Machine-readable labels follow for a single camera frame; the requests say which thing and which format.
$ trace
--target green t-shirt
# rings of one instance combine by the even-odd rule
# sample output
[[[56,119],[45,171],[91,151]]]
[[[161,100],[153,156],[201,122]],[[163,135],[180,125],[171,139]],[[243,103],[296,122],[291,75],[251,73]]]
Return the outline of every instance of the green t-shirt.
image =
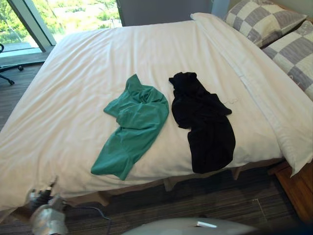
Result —
[[[109,137],[91,168],[92,174],[113,174],[125,180],[133,165],[150,148],[169,113],[165,96],[142,85],[137,75],[104,112],[116,117],[120,127]]]

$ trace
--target black clothing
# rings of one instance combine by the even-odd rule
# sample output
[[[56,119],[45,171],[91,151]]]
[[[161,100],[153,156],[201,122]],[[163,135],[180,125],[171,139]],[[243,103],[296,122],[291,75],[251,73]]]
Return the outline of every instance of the black clothing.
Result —
[[[226,117],[231,110],[203,87],[194,72],[179,72],[169,81],[175,89],[175,121],[180,128],[191,129],[192,170],[207,173],[225,167],[232,161],[235,148],[234,132]]]

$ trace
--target window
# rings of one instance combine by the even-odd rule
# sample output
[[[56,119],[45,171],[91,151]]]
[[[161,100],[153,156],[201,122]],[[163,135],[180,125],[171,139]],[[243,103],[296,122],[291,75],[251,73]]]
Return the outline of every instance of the window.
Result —
[[[56,42],[87,30],[121,27],[115,0],[33,0]]]
[[[0,43],[4,52],[38,48],[7,0],[0,0]]]
[[[121,26],[115,0],[0,0],[5,51],[46,51],[70,33]]]

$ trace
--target white duvet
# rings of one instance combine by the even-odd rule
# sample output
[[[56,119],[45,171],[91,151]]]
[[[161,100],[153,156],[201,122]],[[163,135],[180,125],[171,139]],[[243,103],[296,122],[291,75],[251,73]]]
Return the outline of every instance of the white duvet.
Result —
[[[118,127],[103,112],[126,80],[172,103],[168,78],[194,71],[233,113],[236,147],[227,167],[284,156],[297,173],[312,160],[313,102],[257,46],[218,18],[77,33],[57,44],[0,133],[0,210],[22,206],[58,176],[54,193],[73,197],[191,174],[188,130],[170,113],[126,181],[90,168]]]

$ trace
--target gray and white pillowcase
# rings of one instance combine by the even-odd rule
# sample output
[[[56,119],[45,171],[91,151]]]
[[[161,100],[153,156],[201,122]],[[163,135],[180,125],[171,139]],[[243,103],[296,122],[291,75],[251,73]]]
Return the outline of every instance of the gray and white pillowcase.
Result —
[[[296,31],[272,43],[263,51],[313,101],[313,24],[304,21]]]
[[[225,16],[225,22],[258,47],[266,46],[304,21],[301,15],[269,0],[242,0]]]

